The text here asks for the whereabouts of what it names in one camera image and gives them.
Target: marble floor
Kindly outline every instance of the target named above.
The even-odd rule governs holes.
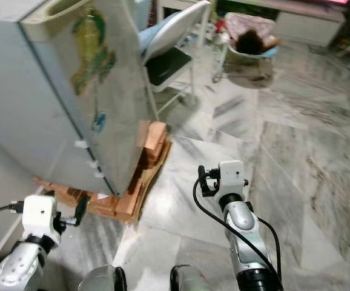
[[[213,290],[238,290],[223,229],[194,205],[192,186],[198,165],[241,159],[245,193],[279,235],[285,290],[350,291],[350,71],[331,55],[284,42],[272,82],[213,84],[211,47],[190,51],[197,100],[186,96],[160,115],[173,146],[140,221],[86,216],[51,257],[67,274],[59,290],[74,290],[84,273],[109,263],[123,267],[130,291],[168,290],[178,263],[199,268]],[[212,200],[202,202],[219,215]],[[271,234],[262,236],[276,263]]]

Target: white refrigerator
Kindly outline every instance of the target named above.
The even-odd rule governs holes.
[[[122,196],[147,137],[123,0],[0,0],[0,146],[30,173]]]

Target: dark hair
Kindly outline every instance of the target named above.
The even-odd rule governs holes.
[[[79,30],[79,27],[85,23],[85,20],[93,20],[96,24],[96,27],[99,31],[99,37],[98,37],[98,44],[102,44],[102,42],[105,39],[105,21],[102,19],[101,15],[94,9],[90,10],[88,15],[85,15],[80,18],[80,20],[75,23],[73,26],[73,33],[77,33]]]
[[[259,55],[262,53],[264,42],[258,36],[257,32],[249,29],[238,37],[236,50],[239,53],[247,53],[249,55]]]

